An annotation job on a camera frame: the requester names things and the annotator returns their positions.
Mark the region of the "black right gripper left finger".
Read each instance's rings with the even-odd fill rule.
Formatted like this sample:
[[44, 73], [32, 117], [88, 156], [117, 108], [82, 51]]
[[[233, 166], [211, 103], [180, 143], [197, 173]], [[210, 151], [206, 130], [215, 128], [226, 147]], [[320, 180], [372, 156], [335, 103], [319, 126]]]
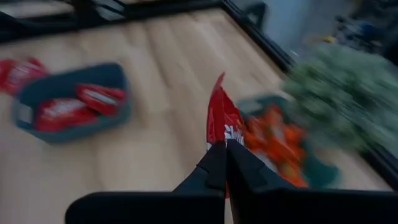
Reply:
[[191, 174], [174, 192], [198, 192], [226, 194], [226, 143], [218, 141], [211, 145]]

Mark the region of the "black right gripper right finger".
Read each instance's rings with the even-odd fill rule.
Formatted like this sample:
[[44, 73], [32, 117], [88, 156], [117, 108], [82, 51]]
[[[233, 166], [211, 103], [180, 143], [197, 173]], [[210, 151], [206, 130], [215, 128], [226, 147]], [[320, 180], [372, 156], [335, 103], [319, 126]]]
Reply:
[[234, 139], [227, 142], [227, 183], [231, 193], [295, 189]]

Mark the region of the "orange candy packet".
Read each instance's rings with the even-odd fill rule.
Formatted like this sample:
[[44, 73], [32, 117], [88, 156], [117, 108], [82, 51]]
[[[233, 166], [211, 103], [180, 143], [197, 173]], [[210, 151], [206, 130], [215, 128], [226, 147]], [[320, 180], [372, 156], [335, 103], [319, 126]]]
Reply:
[[296, 187], [308, 187], [302, 170], [306, 153], [300, 145], [305, 132], [292, 124], [270, 127], [267, 154], [275, 164], [281, 177]]
[[270, 105], [261, 116], [246, 116], [240, 126], [243, 132], [244, 144], [250, 151], [264, 150], [272, 136], [270, 115], [276, 112], [281, 115], [280, 108]]

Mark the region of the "red candy packet white print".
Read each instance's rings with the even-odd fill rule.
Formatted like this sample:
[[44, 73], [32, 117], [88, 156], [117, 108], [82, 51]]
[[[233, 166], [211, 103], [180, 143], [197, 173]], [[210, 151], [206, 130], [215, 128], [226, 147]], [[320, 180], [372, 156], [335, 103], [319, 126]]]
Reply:
[[[208, 149], [212, 144], [218, 141], [226, 143], [229, 139], [234, 139], [244, 146], [243, 132], [240, 126], [243, 124], [243, 118], [240, 111], [230, 99], [223, 88], [225, 74], [222, 73], [216, 80], [212, 89], [207, 109], [206, 120], [206, 143]], [[226, 194], [216, 194], [219, 201], [224, 202], [229, 197], [227, 183], [227, 163], [226, 163]]]

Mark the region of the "red candy bar wrapper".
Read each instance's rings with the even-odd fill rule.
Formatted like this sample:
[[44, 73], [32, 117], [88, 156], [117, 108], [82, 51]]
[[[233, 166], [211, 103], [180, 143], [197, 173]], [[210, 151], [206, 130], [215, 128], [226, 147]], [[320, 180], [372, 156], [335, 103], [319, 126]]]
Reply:
[[60, 132], [94, 121], [96, 121], [96, 113], [84, 102], [75, 98], [56, 98], [40, 104], [35, 129], [44, 132]]
[[0, 91], [16, 95], [32, 81], [48, 75], [45, 66], [36, 58], [0, 60]]
[[76, 94], [89, 108], [106, 116], [115, 115], [126, 98], [122, 89], [82, 83], [77, 84]]

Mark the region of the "teal plastic bin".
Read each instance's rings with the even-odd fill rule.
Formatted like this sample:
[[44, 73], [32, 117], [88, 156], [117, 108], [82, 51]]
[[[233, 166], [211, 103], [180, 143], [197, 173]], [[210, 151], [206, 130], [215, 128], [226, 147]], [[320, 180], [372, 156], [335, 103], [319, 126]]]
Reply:
[[[296, 125], [304, 132], [305, 130], [297, 125], [297, 123], [293, 120], [292, 116], [289, 115], [289, 111], [287, 106], [289, 101], [280, 96], [280, 95], [259, 95], [253, 98], [246, 98], [238, 101], [238, 109], [243, 117], [243, 120], [246, 116], [261, 116], [270, 105], [276, 105], [280, 108], [281, 115], [276, 115], [276, 112], [272, 112], [270, 117], [272, 118], [272, 125], [281, 125], [281, 124], [292, 124]], [[302, 174], [305, 180], [308, 182], [308, 187], [313, 189], [322, 189], [332, 184], [339, 175], [339, 170], [334, 165], [329, 165], [322, 162], [315, 154], [315, 151], [311, 144], [308, 141], [308, 137], [304, 134], [303, 140], [300, 144], [305, 153], [305, 159], [303, 162], [303, 170]], [[260, 154], [267, 158], [268, 161], [271, 162], [271, 169], [276, 171], [277, 168], [271, 158], [268, 156], [267, 152], [271, 147], [269, 146], [269, 140], [267, 142], [267, 146], [264, 150], [252, 151], [254, 154]]]

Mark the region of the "green artificial succulent plant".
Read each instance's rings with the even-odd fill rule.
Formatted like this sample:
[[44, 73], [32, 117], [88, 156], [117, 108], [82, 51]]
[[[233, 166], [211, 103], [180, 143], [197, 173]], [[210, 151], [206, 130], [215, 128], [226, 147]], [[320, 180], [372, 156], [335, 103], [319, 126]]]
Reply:
[[315, 145], [398, 157], [398, 67], [384, 57], [321, 45], [292, 65], [282, 89]]

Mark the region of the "blue-grey plastic bin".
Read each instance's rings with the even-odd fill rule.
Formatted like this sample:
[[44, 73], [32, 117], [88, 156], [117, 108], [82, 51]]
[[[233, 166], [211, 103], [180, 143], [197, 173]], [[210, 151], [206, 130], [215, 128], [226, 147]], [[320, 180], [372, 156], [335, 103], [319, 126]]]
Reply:
[[[101, 85], [108, 88], [120, 88], [126, 92], [127, 99], [114, 116], [99, 116], [94, 123], [86, 126], [68, 128], [50, 133], [37, 131], [34, 120], [39, 105], [52, 98], [71, 98], [79, 83]], [[102, 63], [78, 70], [50, 75], [25, 86], [14, 98], [11, 117], [13, 123], [23, 131], [47, 143], [65, 143], [81, 139], [92, 134], [114, 128], [125, 123], [132, 112], [132, 93], [130, 82], [122, 66], [116, 63]]]

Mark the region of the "black frame clamp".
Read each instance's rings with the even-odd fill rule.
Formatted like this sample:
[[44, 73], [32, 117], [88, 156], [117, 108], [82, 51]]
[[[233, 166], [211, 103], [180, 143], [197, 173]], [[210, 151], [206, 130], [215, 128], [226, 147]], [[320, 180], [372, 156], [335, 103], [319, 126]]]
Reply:
[[243, 8], [241, 17], [246, 22], [252, 23], [256, 28], [262, 29], [268, 9], [269, 7], [265, 2], [254, 2]]

